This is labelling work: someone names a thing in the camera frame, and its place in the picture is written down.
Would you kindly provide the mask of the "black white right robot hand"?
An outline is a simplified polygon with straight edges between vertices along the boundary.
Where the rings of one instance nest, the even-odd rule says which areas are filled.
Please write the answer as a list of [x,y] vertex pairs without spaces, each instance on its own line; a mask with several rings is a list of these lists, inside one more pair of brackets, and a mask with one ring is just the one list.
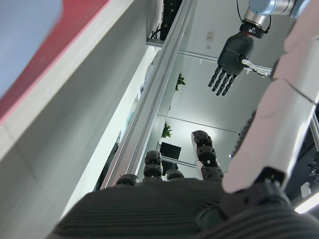
[[113,187],[85,195],[51,239],[316,239],[319,222],[299,214],[284,188],[319,102],[319,3],[262,1],[259,15],[297,16],[285,54],[237,143],[227,173],[212,140],[193,133],[202,179],[179,171],[160,177],[160,154],[148,152],[144,179],[126,174]]

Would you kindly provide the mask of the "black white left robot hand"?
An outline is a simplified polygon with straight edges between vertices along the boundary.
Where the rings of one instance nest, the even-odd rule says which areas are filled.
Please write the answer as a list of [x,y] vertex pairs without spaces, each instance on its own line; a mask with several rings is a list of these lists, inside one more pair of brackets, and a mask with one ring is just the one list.
[[254,39],[246,33],[238,32],[227,39],[218,57],[217,68],[208,84],[217,96],[225,96],[245,68],[262,77],[268,75],[249,61],[253,49]]

